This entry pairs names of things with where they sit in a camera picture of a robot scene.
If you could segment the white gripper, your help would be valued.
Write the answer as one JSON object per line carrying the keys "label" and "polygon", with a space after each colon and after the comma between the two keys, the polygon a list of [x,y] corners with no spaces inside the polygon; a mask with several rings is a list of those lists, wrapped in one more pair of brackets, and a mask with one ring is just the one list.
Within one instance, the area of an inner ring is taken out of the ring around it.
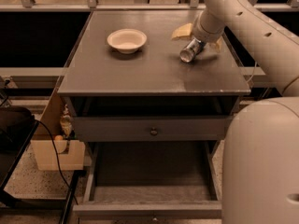
{"label": "white gripper", "polygon": [[171,35],[172,40],[189,40],[192,35],[205,43],[217,53],[221,52],[221,38],[225,24],[210,13],[208,9],[201,12],[193,24],[187,23],[177,28]]}

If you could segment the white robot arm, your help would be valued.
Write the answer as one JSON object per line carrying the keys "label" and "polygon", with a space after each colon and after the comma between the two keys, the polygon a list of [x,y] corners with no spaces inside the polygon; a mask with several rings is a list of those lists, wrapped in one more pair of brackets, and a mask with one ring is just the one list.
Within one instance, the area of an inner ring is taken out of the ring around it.
{"label": "white robot arm", "polygon": [[229,28],[280,93],[246,106],[224,140],[221,224],[299,224],[299,42],[248,0],[204,0],[184,37]]}

